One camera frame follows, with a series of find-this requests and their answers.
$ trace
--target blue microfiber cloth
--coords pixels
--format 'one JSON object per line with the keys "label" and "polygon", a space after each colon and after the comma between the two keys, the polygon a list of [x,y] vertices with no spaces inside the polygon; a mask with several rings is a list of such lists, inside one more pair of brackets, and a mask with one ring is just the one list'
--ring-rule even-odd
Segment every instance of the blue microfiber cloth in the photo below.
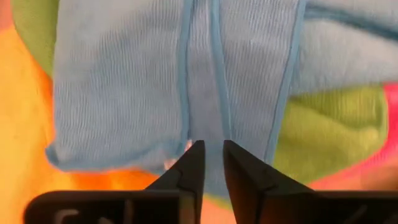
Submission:
{"label": "blue microfiber cloth", "polygon": [[311,0],[291,93],[393,82],[398,1]]}
{"label": "blue microfiber cloth", "polygon": [[[227,197],[223,140],[271,163],[288,94],[398,77],[393,59],[364,53],[397,55],[383,16],[344,2],[305,3],[61,0],[49,161],[62,170],[161,173],[188,139],[203,139],[205,190]],[[349,63],[357,54],[377,61]]]}

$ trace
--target lime green cloth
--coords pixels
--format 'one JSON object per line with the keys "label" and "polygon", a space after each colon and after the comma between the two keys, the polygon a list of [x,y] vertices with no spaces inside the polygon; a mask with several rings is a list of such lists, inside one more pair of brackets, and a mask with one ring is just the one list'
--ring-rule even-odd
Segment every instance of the lime green cloth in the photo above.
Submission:
{"label": "lime green cloth", "polygon": [[274,167],[307,184],[368,158],[386,134],[381,87],[293,97],[285,109]]}
{"label": "lime green cloth", "polygon": [[52,74],[58,15],[58,0],[11,0],[18,34],[33,57]]}

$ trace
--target blue piping trim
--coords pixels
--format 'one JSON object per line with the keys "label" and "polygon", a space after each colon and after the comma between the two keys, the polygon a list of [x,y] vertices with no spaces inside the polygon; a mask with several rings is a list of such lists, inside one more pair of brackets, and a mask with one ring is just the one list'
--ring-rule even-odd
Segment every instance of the blue piping trim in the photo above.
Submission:
{"label": "blue piping trim", "polygon": [[278,135],[282,118],[284,117],[285,105],[289,95],[290,81],[292,79],[294,65],[299,54],[300,35],[304,20],[304,12],[306,1],[299,1],[296,12],[296,21],[293,28],[292,44],[290,46],[289,58],[286,63],[282,84],[280,85],[278,100],[275,108],[274,122],[272,124],[271,133],[269,135],[267,148],[264,153],[264,161],[271,164],[274,161],[276,145],[278,143]]}
{"label": "blue piping trim", "polygon": [[192,21],[194,0],[184,0],[183,14],[182,14],[182,25],[181,34],[177,52],[178,60],[178,87],[180,92],[181,101],[181,117],[182,117],[182,128],[181,128],[181,142],[178,145],[178,149],[175,156],[181,156],[184,153],[185,146],[188,141],[189,131],[189,102],[188,102],[188,90],[187,90],[187,54],[188,54],[188,41],[190,37],[190,25]]}
{"label": "blue piping trim", "polygon": [[392,30],[378,22],[369,20],[368,18],[352,15],[344,10],[332,7],[323,7],[308,3],[304,19],[329,19],[357,29],[366,30],[372,34],[379,35],[387,39],[398,39],[398,32],[396,30]]}
{"label": "blue piping trim", "polygon": [[216,82],[221,105],[221,119],[225,139],[231,139],[231,109],[229,108],[229,95],[226,85],[226,71],[221,41],[220,28],[220,0],[212,0],[210,4],[210,35],[213,49]]}

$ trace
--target light blue towel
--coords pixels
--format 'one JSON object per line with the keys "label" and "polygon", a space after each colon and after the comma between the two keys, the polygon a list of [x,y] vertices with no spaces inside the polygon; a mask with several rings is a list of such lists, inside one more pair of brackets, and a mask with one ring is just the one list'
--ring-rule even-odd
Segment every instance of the light blue towel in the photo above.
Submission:
{"label": "light blue towel", "polygon": [[203,139],[205,190],[227,197],[223,140],[271,163],[289,93],[398,79],[397,17],[337,3],[60,0],[49,161],[160,174]]}
{"label": "light blue towel", "polygon": [[310,0],[291,94],[398,80],[398,1]]}

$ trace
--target black plastic tool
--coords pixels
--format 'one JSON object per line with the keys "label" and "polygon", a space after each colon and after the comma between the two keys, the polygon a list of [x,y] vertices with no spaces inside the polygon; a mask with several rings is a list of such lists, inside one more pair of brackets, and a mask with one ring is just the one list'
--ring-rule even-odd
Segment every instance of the black plastic tool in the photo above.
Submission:
{"label": "black plastic tool", "polygon": [[[232,141],[223,162],[237,224],[398,223],[397,192],[317,192]],[[50,192],[31,201],[24,221],[199,224],[204,170],[205,143],[197,141],[145,190]]]}

